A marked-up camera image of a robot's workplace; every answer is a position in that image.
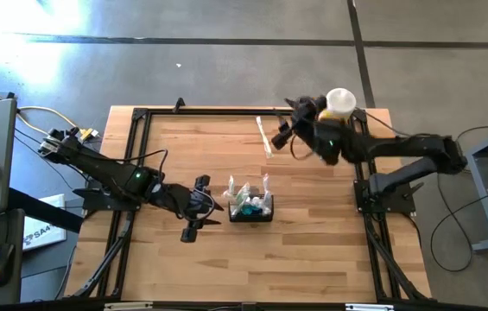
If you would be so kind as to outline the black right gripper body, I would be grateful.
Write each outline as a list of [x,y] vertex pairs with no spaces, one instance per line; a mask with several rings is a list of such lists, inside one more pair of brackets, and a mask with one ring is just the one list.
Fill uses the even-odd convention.
[[291,111],[290,123],[276,113],[279,127],[271,138],[274,148],[282,149],[297,136],[310,148],[299,160],[316,154],[326,165],[335,166],[340,157],[351,162],[346,141],[348,128],[338,120],[318,120],[319,113],[326,108],[326,99],[302,98],[301,102],[300,110]]

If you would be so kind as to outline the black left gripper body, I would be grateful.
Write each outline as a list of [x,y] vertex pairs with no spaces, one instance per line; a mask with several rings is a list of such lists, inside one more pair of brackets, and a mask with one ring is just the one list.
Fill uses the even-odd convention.
[[177,183],[164,183],[164,179],[164,175],[159,179],[156,205],[186,220],[187,226],[182,230],[181,242],[195,242],[198,230],[204,226],[202,221],[213,212],[210,209],[213,197],[207,189],[211,177],[197,177],[193,189]]

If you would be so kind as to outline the black wire caddy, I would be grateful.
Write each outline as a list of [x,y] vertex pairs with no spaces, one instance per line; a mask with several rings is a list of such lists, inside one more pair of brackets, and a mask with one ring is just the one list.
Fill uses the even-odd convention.
[[[261,196],[263,198],[264,194],[259,194],[259,195],[251,195],[253,196]],[[272,201],[273,201],[273,210],[271,215],[266,215],[263,216],[262,214],[251,214],[251,215],[243,215],[241,212],[236,215],[235,217],[230,216],[230,210],[228,211],[229,214],[229,220],[234,223],[263,223],[263,222],[271,222],[274,218],[275,214],[275,199],[274,196],[272,195]]]

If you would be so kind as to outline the yellow canister with white lid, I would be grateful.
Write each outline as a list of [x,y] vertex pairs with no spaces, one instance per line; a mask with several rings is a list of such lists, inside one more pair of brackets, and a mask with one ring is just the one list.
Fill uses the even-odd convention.
[[326,94],[326,108],[318,120],[338,120],[347,122],[357,108],[357,100],[352,92],[345,88],[334,88]]

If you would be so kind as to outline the white toothbrush in clear wrapper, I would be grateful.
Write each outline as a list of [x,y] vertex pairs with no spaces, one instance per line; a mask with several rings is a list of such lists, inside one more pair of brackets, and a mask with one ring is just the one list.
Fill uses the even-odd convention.
[[262,140],[263,140],[265,155],[268,159],[270,159],[273,157],[273,153],[272,153],[272,149],[271,149],[270,144],[269,144],[269,140],[268,140],[266,133],[264,131],[264,128],[263,128],[262,119],[259,116],[257,116],[256,121],[257,121],[257,127],[259,129],[259,132],[260,132]]

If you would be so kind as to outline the white table clamp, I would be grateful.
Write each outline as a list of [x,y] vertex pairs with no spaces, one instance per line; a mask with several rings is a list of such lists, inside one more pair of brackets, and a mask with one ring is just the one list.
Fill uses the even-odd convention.
[[395,311],[393,305],[346,303],[345,311]]
[[148,311],[153,309],[153,304],[145,301],[119,301],[106,303],[103,311]]

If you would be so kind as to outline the white printed paper sheet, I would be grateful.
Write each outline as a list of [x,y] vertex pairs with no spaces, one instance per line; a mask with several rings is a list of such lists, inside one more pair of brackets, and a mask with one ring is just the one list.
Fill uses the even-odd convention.
[[67,231],[29,216],[24,217],[22,251],[63,242]]

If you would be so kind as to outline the black diagonal beam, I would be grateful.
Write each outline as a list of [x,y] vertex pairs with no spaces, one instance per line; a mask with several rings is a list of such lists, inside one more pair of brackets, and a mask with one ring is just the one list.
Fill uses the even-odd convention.
[[83,218],[79,215],[52,206],[12,187],[9,190],[7,209],[22,209],[30,218],[74,233],[79,233],[83,223]]

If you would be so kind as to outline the black aluminium table frame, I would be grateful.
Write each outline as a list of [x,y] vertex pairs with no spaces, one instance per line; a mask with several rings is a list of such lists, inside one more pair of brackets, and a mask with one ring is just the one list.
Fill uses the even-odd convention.
[[[272,107],[184,107],[143,109],[114,106],[102,151],[123,156],[130,129],[148,130],[137,145],[152,151],[149,166],[164,164],[167,179],[191,186],[199,175],[211,177],[220,199],[232,175],[237,184],[260,187],[265,174],[275,199],[267,223],[232,223],[227,211],[215,212],[192,244],[180,240],[183,222],[171,213],[146,206],[135,217],[123,273],[112,271],[107,289],[124,301],[374,302],[404,297],[383,260],[368,244],[364,217],[353,192],[356,178],[374,170],[398,168],[397,159],[373,165],[319,158],[299,160],[306,147],[275,152],[268,159],[257,127],[277,132]],[[168,157],[162,159],[161,149]]]

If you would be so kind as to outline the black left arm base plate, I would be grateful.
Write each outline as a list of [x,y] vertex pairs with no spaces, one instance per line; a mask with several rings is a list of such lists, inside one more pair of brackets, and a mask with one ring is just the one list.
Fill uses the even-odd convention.
[[141,208],[137,200],[106,194],[98,188],[77,188],[73,192],[84,200],[83,208],[88,211],[135,212]]

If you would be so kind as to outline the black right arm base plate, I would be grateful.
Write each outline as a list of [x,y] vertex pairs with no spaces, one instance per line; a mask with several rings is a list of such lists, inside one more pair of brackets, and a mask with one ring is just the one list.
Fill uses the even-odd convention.
[[395,190],[382,194],[373,194],[370,183],[355,180],[353,189],[356,207],[360,213],[407,213],[415,215],[413,194],[424,185],[420,182],[413,187],[409,184],[398,186]]

